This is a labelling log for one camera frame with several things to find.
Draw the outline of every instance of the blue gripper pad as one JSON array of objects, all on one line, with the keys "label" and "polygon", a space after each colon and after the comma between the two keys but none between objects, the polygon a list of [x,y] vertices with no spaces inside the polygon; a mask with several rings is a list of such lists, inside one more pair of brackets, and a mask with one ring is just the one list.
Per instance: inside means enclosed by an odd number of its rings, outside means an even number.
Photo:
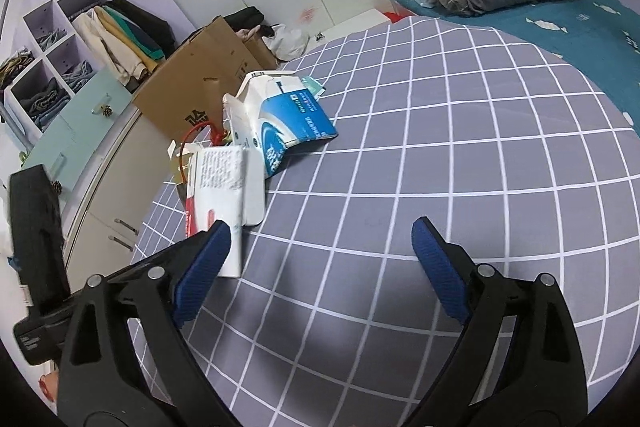
[{"label": "blue gripper pad", "polygon": [[466,285],[421,219],[415,221],[411,229],[411,243],[447,315],[464,325],[469,316]]},{"label": "blue gripper pad", "polygon": [[174,323],[177,328],[195,319],[230,248],[231,231],[226,223],[221,223],[175,286]]}]

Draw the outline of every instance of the blue and white box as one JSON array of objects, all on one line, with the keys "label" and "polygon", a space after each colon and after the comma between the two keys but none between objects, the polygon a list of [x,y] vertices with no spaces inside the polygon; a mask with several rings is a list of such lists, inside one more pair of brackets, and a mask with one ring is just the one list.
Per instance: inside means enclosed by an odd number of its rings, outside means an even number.
[{"label": "blue and white box", "polygon": [[223,103],[233,144],[260,150],[266,178],[275,174],[290,147],[338,135],[292,71],[249,73],[238,94],[226,94]]}]

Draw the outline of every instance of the white jacket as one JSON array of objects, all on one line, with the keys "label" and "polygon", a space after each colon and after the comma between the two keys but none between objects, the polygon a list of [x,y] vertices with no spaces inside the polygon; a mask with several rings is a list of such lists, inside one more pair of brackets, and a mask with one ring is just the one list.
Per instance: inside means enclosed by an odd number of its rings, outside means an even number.
[{"label": "white jacket", "polygon": [[145,65],[136,54],[102,26],[93,9],[76,17],[73,26],[89,49],[123,86],[127,85],[131,76],[139,80],[146,71]]}]

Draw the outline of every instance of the drawer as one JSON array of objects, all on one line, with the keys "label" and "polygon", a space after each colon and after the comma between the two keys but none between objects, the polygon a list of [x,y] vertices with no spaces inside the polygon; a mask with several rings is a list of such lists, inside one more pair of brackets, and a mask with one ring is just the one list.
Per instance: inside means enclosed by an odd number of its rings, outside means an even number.
[{"label": "drawer", "polygon": [[109,162],[89,204],[89,212],[128,241],[135,243],[151,201],[169,172],[166,150],[170,142],[140,116]]},{"label": "drawer", "polygon": [[111,230],[91,213],[84,214],[66,264],[71,291],[83,288],[95,273],[108,276],[128,266],[133,247],[131,240]]},{"label": "drawer", "polygon": [[[60,116],[75,133],[75,141],[92,152],[131,102],[131,93],[107,69],[95,76],[66,104]],[[109,106],[110,116],[101,108]]]},{"label": "drawer", "polygon": [[60,210],[64,208],[66,198],[73,191],[91,156],[82,154],[81,149],[74,140],[71,127],[62,118],[57,117],[52,120],[47,132],[38,140],[22,166],[23,169],[28,169],[42,164],[51,181],[59,181],[62,184]]}]

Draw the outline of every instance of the teal blanket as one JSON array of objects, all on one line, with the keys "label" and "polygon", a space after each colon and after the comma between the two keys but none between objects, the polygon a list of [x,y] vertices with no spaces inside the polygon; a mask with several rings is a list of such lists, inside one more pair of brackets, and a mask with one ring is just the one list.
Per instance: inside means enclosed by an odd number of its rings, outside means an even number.
[{"label": "teal blanket", "polygon": [[640,135],[640,15],[618,0],[527,4],[464,18],[397,0],[415,14],[458,24],[492,26],[559,55],[592,80],[633,120]]}]

